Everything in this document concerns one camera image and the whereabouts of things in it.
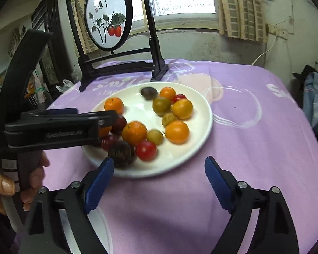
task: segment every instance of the table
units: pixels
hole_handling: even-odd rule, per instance
[[[114,254],[209,254],[230,218],[204,173],[212,155],[222,169],[254,188],[278,186],[306,254],[318,239],[318,143],[303,111],[274,74],[255,66],[167,60],[162,81],[202,93],[214,112],[213,131],[202,149],[182,166],[145,179],[113,178],[99,203]],[[52,109],[89,112],[110,94],[148,82],[149,73],[101,77],[79,92],[62,94]],[[50,190],[81,180],[92,170],[80,147],[49,150]],[[239,253],[246,253],[255,228],[253,212]]]

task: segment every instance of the curtain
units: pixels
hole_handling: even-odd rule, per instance
[[[84,19],[85,0],[72,0],[72,10],[77,25],[77,30],[80,37],[80,42],[85,53],[90,53],[98,50],[99,48],[93,43],[92,39],[87,33]]]
[[[267,43],[261,0],[218,0],[219,33]]]

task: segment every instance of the blue gripper pad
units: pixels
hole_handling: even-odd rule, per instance
[[[84,210],[87,214],[97,208],[114,173],[113,159],[108,158],[103,163],[104,166],[86,191]]]
[[[209,179],[213,191],[217,195],[221,207],[231,213],[231,211],[234,209],[232,191],[221,175],[221,168],[216,161],[213,161],[212,159],[213,158],[208,157],[205,160],[205,174]]]

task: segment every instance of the red cherry tomato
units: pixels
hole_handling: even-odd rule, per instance
[[[173,97],[172,103],[175,103],[175,102],[177,102],[180,99],[187,99],[187,98],[183,94],[177,94],[175,97]]]
[[[109,151],[109,148],[111,148],[115,143],[117,143],[118,137],[116,135],[107,135],[105,136],[101,141],[101,147],[105,151]]]
[[[157,146],[150,141],[142,141],[136,146],[136,155],[145,162],[153,160],[157,152]]]
[[[107,27],[107,32],[109,33],[109,36],[113,36],[114,35],[114,27],[109,25]]]
[[[120,25],[114,26],[114,34],[118,38],[121,36],[121,26]]]

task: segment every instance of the power outlet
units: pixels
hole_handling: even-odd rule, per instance
[[[280,28],[275,25],[269,25],[268,28],[270,34],[277,35],[278,37],[283,38],[284,40],[288,39],[288,31],[286,28]]]

